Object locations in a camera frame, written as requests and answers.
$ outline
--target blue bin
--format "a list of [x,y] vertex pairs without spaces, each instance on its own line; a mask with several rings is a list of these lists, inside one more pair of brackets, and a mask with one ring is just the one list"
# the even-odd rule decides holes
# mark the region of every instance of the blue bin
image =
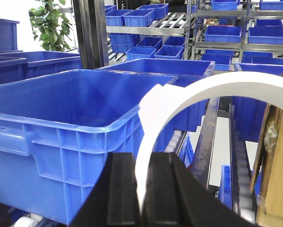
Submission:
[[273,53],[270,52],[251,52],[251,51],[244,51],[242,56],[242,63],[251,63],[252,57],[266,57],[272,58]]
[[256,26],[283,26],[281,20],[256,20]]
[[212,10],[236,10],[237,0],[211,0]]
[[232,209],[232,186],[230,165],[221,166],[221,181],[218,198],[225,206],[227,206],[229,209]]
[[72,70],[0,85],[0,202],[69,224],[107,153],[137,155],[142,97],[176,79]]
[[138,47],[153,47],[156,50],[162,47],[162,38],[146,37],[136,44]]
[[140,41],[138,34],[111,33],[109,37],[111,44],[136,44]]
[[260,10],[283,10],[283,0],[280,1],[260,0]]
[[111,46],[114,53],[126,53],[135,44],[112,44]]
[[18,21],[0,19],[0,52],[17,50]]
[[[175,82],[177,86],[186,87],[197,80],[211,76],[214,63],[211,61],[138,59],[100,69],[152,75],[173,75],[179,77]],[[172,120],[173,128],[181,131],[196,131],[197,126],[201,125],[205,105],[206,101],[202,101],[177,114]]]
[[131,9],[116,9],[105,15],[107,26],[124,26],[124,15],[132,12]]
[[252,57],[251,63],[268,64],[268,65],[283,65],[283,58]]
[[206,50],[204,53],[208,54],[222,54],[222,55],[230,55],[233,56],[235,51],[228,51],[228,50]]
[[150,47],[132,47],[126,54],[128,61],[139,58],[154,58],[155,48]]
[[189,165],[192,163],[194,158],[194,151],[189,136],[187,136],[186,140],[184,141],[178,157],[184,163],[186,168],[189,167]]
[[24,79],[23,64],[26,58],[0,57],[0,84]]
[[104,11],[105,13],[109,13],[111,11],[114,11],[117,9],[116,5],[109,5],[109,6],[104,6]]
[[126,26],[129,27],[147,27],[155,20],[154,10],[143,9],[134,10],[124,15],[124,21]]
[[203,54],[201,60],[204,61],[215,61],[216,66],[214,70],[228,71],[230,69],[230,64],[232,63],[232,56],[221,55],[221,54]]
[[137,10],[140,9],[150,9],[150,10],[154,10],[155,11],[155,20],[160,20],[164,17],[166,17],[169,13],[169,4],[153,4],[153,5],[144,5],[141,6],[139,8],[137,8]]
[[[275,75],[283,73],[283,65],[236,63],[236,71],[265,72]],[[236,128],[243,140],[258,142],[266,103],[245,97],[238,97]]]
[[184,46],[185,37],[171,36],[168,38],[163,45],[165,46]]
[[162,46],[162,48],[155,54],[155,58],[182,59],[183,52],[184,47],[181,46]]
[[227,25],[227,19],[226,18],[220,18],[219,19],[219,24],[220,25]]
[[36,51],[0,53],[0,56],[26,58],[27,63],[23,65],[24,79],[81,69],[80,56],[77,53]]
[[214,26],[206,29],[204,39],[206,42],[239,43],[241,40],[241,27]]
[[283,27],[279,27],[279,26],[250,27],[248,43],[283,45]]

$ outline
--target cardboard box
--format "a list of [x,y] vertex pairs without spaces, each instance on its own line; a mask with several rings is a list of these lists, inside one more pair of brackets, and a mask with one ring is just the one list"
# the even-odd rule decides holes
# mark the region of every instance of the cardboard box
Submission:
[[283,227],[283,110],[272,105],[267,105],[263,119],[251,191],[261,167],[257,223],[263,227]]

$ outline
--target plastic crate handle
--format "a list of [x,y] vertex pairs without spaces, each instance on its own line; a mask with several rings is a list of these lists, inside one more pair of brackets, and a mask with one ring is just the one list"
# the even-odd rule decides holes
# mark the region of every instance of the plastic crate handle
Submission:
[[0,126],[0,151],[29,156],[34,132]]

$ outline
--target green potted plant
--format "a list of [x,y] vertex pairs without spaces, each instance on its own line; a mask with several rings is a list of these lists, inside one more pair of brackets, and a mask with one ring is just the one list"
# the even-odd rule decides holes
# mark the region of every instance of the green potted plant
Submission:
[[[58,0],[65,5],[66,0]],[[41,47],[46,51],[65,51],[70,47],[65,41],[69,38],[70,26],[72,25],[65,13],[59,11],[59,4],[54,0],[40,0],[42,6],[29,10],[34,40],[41,42]]]

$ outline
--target white plastic ring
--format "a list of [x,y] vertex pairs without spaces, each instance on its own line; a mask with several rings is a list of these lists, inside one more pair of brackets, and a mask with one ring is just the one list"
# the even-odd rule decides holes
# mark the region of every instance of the white plastic ring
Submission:
[[156,85],[141,100],[139,118],[144,130],[135,175],[140,212],[146,194],[150,156],[161,130],[180,111],[219,96],[256,98],[283,109],[283,78],[260,72],[229,72],[199,80],[185,88]]

